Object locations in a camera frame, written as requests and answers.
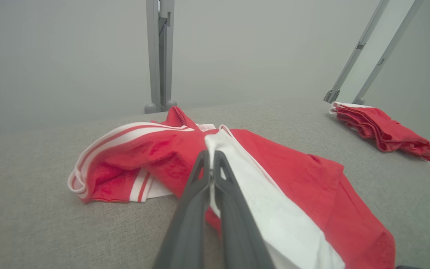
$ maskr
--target gray wall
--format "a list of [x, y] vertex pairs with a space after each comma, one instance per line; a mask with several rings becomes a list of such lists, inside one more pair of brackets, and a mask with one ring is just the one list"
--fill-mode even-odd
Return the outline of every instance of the gray wall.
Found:
[[365, 94], [365, 104], [430, 140], [430, 0], [425, 0]]
[[0, 134], [143, 114], [145, 0], [0, 0]]
[[379, 0], [175, 0], [172, 99], [182, 108], [331, 90]]

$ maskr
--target folded red towel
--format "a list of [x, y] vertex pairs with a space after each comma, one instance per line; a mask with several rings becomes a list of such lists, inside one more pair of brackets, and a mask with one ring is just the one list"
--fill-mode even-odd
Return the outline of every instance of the folded red towel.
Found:
[[333, 102], [330, 113], [336, 114], [348, 127], [357, 130], [362, 138], [375, 139], [377, 147], [382, 151], [401, 149], [430, 161], [429, 140], [392, 120], [381, 109]]

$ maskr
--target red and white cloth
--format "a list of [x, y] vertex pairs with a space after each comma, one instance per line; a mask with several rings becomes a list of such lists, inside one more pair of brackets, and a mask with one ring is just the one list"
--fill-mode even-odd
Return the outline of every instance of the red and white cloth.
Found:
[[[277, 267], [394, 268], [394, 238], [356, 194], [342, 165], [247, 130], [195, 124], [177, 107], [160, 124], [127, 124], [92, 143], [68, 186], [85, 203], [144, 202], [152, 192], [181, 197], [205, 149], [227, 156]], [[218, 216], [211, 203], [206, 219], [220, 231]]]
[[331, 114], [336, 114], [340, 121], [357, 130], [362, 138], [376, 140], [382, 151], [401, 149], [411, 155], [430, 161], [429, 140], [414, 133], [413, 130], [392, 120], [381, 109], [341, 102], [331, 103]]

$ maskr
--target gray metal post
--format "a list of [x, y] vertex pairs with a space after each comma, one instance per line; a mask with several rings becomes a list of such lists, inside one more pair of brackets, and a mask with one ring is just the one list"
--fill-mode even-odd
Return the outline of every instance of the gray metal post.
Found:
[[351, 68], [353, 68], [353, 65], [356, 63], [358, 56], [363, 50], [363, 47], [366, 45], [369, 36], [371, 36], [371, 33], [376, 27], [376, 24], [379, 21], [381, 15], [383, 14], [388, 2], [389, 0], [379, 1], [379, 4], [377, 5], [376, 10], [371, 17], [371, 20], [368, 22], [364, 33], [361, 35], [358, 44], [356, 45], [353, 53], [351, 53], [348, 62], [346, 63], [345, 67], [343, 68], [343, 71], [339, 75], [338, 80], [336, 80], [336, 83], [334, 84], [333, 88], [324, 97], [324, 101], [329, 103], [336, 101], [336, 97], [338, 97], [339, 95], [339, 89], [341, 88], [341, 85], [343, 85], [343, 82], [346, 80], [346, 77], [351, 71]]
[[161, 111], [160, 66], [159, 66], [159, 1], [146, 0], [147, 37], [149, 45], [150, 95], [152, 103], [146, 106], [146, 111]]
[[396, 31], [396, 34], [394, 34], [393, 39], [389, 43], [389, 45], [386, 48], [386, 51], [384, 51], [383, 55], [379, 59], [379, 62], [374, 67], [372, 73], [369, 75], [368, 79], [364, 83], [363, 87], [360, 89], [358, 95], [356, 96], [353, 103], [356, 104], [364, 104], [364, 95], [366, 94], [367, 90], [371, 86], [371, 84], [374, 82], [374, 79], [376, 78], [377, 74], [381, 71], [382, 66], [387, 61], [387, 58], [391, 55], [392, 51], [398, 44], [399, 40], [401, 39], [402, 35], [408, 28], [409, 24], [411, 23], [411, 20], [413, 19], [416, 12], [419, 10], [420, 5], [423, 3], [423, 0], [415, 0], [411, 9], [409, 10], [408, 14], [402, 21], [401, 25], [399, 26], [399, 29]]
[[160, 17], [167, 19], [163, 30], [163, 88], [162, 98], [164, 111], [169, 110], [169, 102], [172, 101], [172, 52], [174, 47], [174, 0], [160, 1]]

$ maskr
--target gray fabric surface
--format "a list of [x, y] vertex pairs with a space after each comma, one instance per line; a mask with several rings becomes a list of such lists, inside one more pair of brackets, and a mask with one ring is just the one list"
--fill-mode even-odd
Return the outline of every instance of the gray fabric surface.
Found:
[[[197, 123], [244, 128], [290, 148], [335, 160], [396, 239], [397, 264], [430, 269], [430, 163], [382, 153], [327, 113], [322, 101], [286, 100], [186, 110]], [[82, 204], [66, 185], [79, 154], [133, 116], [0, 137], [0, 268], [150, 268], [177, 206]], [[205, 267], [222, 267], [206, 229]]]

